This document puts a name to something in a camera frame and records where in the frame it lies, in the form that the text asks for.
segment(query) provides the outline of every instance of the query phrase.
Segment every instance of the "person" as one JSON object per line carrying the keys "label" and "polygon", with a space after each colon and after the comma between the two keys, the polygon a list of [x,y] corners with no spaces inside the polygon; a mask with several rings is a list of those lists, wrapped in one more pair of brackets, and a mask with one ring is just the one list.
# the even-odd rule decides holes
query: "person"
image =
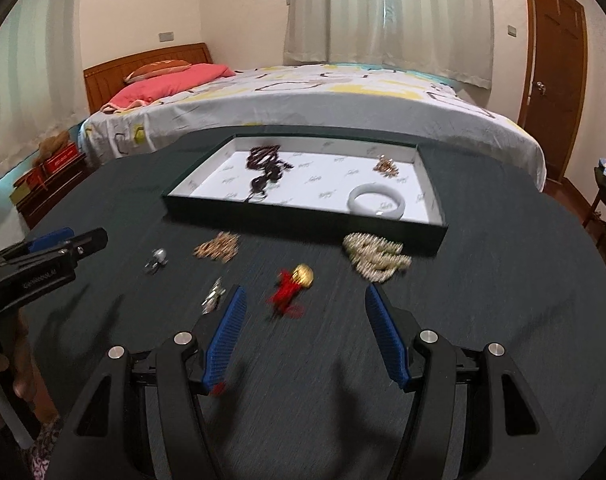
{"label": "person", "polygon": [[[42,429],[32,447],[21,451],[20,455],[34,479],[44,480],[49,458],[60,433],[61,422],[33,361],[28,334],[27,322],[22,310],[19,310],[17,313],[14,353],[11,359],[0,353],[0,372],[8,368],[11,369],[14,374],[13,390],[16,396],[28,403],[35,403],[35,415],[41,422]],[[11,441],[13,437],[1,415],[0,431],[6,439]]]}

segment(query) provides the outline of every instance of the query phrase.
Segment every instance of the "metal bolt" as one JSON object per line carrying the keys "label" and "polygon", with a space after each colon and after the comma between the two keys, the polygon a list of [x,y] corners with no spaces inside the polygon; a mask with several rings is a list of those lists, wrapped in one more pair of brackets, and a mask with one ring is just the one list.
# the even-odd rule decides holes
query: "metal bolt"
{"label": "metal bolt", "polygon": [[107,355],[109,355],[111,359],[120,359],[124,354],[125,349],[122,346],[113,346],[110,348],[110,351],[107,352]]}
{"label": "metal bolt", "polygon": [[157,249],[157,250],[155,250],[154,254],[152,256],[155,257],[156,260],[158,261],[158,263],[160,263],[161,265],[166,264],[167,251],[165,249]]}
{"label": "metal bolt", "polygon": [[490,343],[487,349],[490,351],[490,354],[494,354],[496,357],[505,354],[505,348],[503,348],[503,345],[500,343]]}
{"label": "metal bolt", "polygon": [[432,330],[423,330],[420,333],[420,338],[426,343],[435,343],[438,341],[438,334]]}
{"label": "metal bolt", "polygon": [[189,332],[179,332],[174,336],[174,342],[177,345],[186,345],[192,340],[192,334]]}

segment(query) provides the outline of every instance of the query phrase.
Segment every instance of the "jewelry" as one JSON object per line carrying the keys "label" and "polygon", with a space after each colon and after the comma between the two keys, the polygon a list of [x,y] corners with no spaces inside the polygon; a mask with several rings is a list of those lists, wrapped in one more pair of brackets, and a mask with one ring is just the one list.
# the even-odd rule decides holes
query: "jewelry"
{"label": "jewelry", "polygon": [[394,161],[391,158],[387,158],[385,155],[378,157],[378,163],[374,166],[373,171],[382,173],[383,176],[386,176],[387,178],[398,176],[398,168],[394,164]]}
{"label": "jewelry", "polygon": [[343,247],[356,271],[370,282],[385,282],[398,269],[407,269],[412,259],[401,254],[397,244],[366,233],[352,233],[343,239]]}
{"label": "jewelry", "polygon": [[151,259],[145,264],[145,272],[154,274],[160,267],[167,265],[167,251],[157,249],[152,253]]}
{"label": "jewelry", "polygon": [[294,296],[297,295],[303,288],[310,288],[314,281],[314,272],[305,264],[296,266],[290,274],[286,270],[282,270],[278,275],[280,285],[276,294],[270,301],[274,307],[274,314],[278,316],[289,316],[298,318],[303,315],[303,308],[292,305]]}
{"label": "jewelry", "polygon": [[216,238],[199,245],[194,249],[194,256],[205,258],[208,256],[212,260],[222,260],[226,264],[238,253],[238,235],[221,232]]}
{"label": "jewelry", "polygon": [[314,281],[314,271],[305,264],[299,264],[292,272],[292,280],[303,288],[310,288]]}
{"label": "jewelry", "polygon": [[[394,202],[396,202],[397,207],[392,211],[374,211],[372,209],[367,209],[356,202],[356,199],[365,193],[378,193],[390,197]],[[403,213],[405,212],[405,199],[403,198],[403,195],[391,187],[374,183],[361,184],[360,186],[356,186],[354,189],[352,189],[350,196],[347,198],[347,207],[351,212],[358,215],[380,216],[382,218],[398,220],[399,218],[402,218]]]}
{"label": "jewelry", "polygon": [[245,199],[249,202],[255,195],[261,195],[263,198],[267,196],[265,188],[267,182],[278,182],[283,176],[283,170],[289,171],[294,166],[279,160],[278,150],[280,145],[275,146],[256,146],[250,150],[247,156],[246,168],[248,170],[263,171],[264,174],[258,176],[250,182],[250,194]]}
{"label": "jewelry", "polygon": [[212,310],[218,308],[218,300],[220,300],[223,294],[225,294],[225,289],[222,286],[221,279],[218,278],[209,290],[209,294],[205,298],[205,301],[202,303],[203,314],[209,314]]}

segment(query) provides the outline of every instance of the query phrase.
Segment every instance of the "silver ring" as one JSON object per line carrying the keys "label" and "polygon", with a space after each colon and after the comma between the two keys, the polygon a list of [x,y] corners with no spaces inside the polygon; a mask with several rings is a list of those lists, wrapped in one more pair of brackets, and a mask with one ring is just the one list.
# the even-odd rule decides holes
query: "silver ring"
{"label": "silver ring", "polygon": [[[366,193],[378,193],[391,198],[398,204],[396,209],[392,211],[374,211],[373,209],[367,209],[356,203],[356,199]],[[391,218],[392,220],[398,220],[403,216],[405,212],[405,199],[397,190],[392,187],[383,186],[383,184],[362,184],[352,189],[350,196],[347,198],[348,209],[356,214],[364,216],[380,216],[382,218]]]}

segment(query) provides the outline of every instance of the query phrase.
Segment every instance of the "white curtain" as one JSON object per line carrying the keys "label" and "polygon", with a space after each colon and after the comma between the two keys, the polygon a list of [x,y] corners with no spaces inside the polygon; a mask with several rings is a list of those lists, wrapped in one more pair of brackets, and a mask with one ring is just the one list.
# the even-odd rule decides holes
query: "white curtain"
{"label": "white curtain", "polygon": [[492,0],[290,0],[284,57],[390,65],[491,88]]}
{"label": "white curtain", "polygon": [[87,115],[78,0],[19,0],[0,28],[0,177]]}

